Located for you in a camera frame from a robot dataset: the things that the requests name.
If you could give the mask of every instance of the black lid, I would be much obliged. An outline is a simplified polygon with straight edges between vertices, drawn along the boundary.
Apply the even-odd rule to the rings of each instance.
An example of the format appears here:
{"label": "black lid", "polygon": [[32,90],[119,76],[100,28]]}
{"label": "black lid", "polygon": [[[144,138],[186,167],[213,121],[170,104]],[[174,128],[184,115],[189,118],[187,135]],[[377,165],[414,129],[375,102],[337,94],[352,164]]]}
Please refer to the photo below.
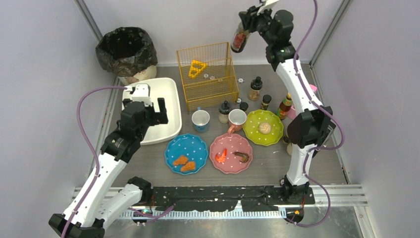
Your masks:
{"label": "black lid", "polygon": [[243,110],[243,111],[246,111],[246,110],[248,109],[248,103],[246,103],[246,102],[241,102],[241,103],[239,104],[239,109],[241,109],[241,110]]}
{"label": "black lid", "polygon": [[260,90],[263,87],[263,82],[261,81],[261,77],[256,77],[251,82],[251,88],[254,90]]}
{"label": "black lid", "polygon": [[224,101],[222,104],[220,104],[219,112],[223,115],[229,114],[229,112],[232,110],[232,107],[230,106],[230,103],[228,101]]}
{"label": "black lid", "polygon": [[265,94],[265,95],[262,97],[262,102],[263,102],[263,103],[270,103],[270,102],[271,102],[271,96],[270,96],[270,95],[268,95],[268,94]]}

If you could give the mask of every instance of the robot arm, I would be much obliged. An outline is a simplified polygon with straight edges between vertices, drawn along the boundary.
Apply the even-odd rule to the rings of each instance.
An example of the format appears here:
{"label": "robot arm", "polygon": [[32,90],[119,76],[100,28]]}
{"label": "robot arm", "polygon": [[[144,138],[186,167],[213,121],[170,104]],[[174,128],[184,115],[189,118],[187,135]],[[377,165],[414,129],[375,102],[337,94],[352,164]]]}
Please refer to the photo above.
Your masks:
{"label": "robot arm", "polygon": [[[109,225],[128,207],[140,201],[148,201],[152,195],[151,184],[142,178],[134,177],[119,194],[101,205],[115,178],[140,148],[140,142],[144,139],[149,126],[168,123],[164,99],[157,99],[159,112],[155,112],[147,84],[139,83],[126,91],[133,95],[133,101],[123,101],[124,110],[117,122],[117,129],[106,137],[101,147],[99,175],[96,176],[94,169],[80,193],[64,213],[53,214],[50,218],[49,225],[59,236],[83,196],[85,196],[83,203],[71,219],[66,237],[101,238]],[[97,177],[95,184],[86,195],[86,190],[95,177]]]}
{"label": "robot arm", "polygon": [[[296,73],[293,57],[295,48],[290,42],[293,30],[293,15],[286,10],[279,10],[271,17],[271,8],[278,0],[266,0],[261,6],[252,6],[247,11],[239,13],[244,30],[250,33],[258,32],[267,43],[265,54],[273,70],[282,79],[290,93],[295,109],[296,118],[289,124],[287,133],[293,144],[292,160],[289,171],[282,181],[283,199],[301,199],[309,189],[308,179],[304,171],[309,171],[314,147],[321,146],[327,136],[330,118],[320,111],[312,102],[322,106],[321,101],[312,93],[308,98],[304,87],[312,92],[306,80],[299,60],[296,60],[298,73]],[[331,107],[323,107],[332,114]],[[304,163],[309,153],[305,169]]]}

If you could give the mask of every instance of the white tray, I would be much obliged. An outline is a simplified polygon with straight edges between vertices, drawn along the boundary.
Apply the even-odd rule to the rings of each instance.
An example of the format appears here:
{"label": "white tray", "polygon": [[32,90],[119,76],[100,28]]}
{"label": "white tray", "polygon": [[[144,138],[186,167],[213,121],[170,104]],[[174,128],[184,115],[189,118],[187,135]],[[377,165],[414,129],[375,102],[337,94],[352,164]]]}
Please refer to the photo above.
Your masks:
{"label": "white tray", "polygon": [[[166,113],[169,120],[166,125],[150,126],[141,144],[151,145],[173,139],[179,134],[182,127],[181,107],[175,81],[171,78],[153,78],[132,83],[130,86],[134,87],[138,83],[147,83],[150,86],[150,99],[155,106],[155,111],[159,111],[158,98],[165,98]],[[122,99],[126,98],[131,99],[131,94],[124,91]]]}

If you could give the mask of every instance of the pink mug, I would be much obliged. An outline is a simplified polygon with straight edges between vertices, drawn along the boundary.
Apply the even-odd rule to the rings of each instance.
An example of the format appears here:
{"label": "pink mug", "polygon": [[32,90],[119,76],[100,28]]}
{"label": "pink mug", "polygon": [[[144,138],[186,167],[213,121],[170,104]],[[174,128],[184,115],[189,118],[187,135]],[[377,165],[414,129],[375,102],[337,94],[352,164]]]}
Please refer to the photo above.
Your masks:
{"label": "pink mug", "polygon": [[232,134],[235,131],[239,131],[244,127],[247,120],[247,114],[241,109],[233,109],[229,112],[229,130],[228,134]]}

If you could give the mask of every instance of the blue plate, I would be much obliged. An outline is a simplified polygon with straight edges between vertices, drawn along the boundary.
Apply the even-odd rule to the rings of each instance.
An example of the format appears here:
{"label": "blue plate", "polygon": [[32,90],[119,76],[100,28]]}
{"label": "blue plate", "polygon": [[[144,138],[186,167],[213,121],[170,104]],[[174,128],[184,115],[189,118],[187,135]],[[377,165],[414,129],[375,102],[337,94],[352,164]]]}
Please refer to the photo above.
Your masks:
{"label": "blue plate", "polygon": [[[173,162],[178,159],[181,155],[188,157],[188,161],[196,162],[196,169],[186,172],[181,172],[182,165],[174,166]],[[207,145],[197,135],[184,134],[175,137],[168,144],[165,151],[166,164],[175,173],[181,175],[189,175],[198,172],[205,164],[209,151]]]}

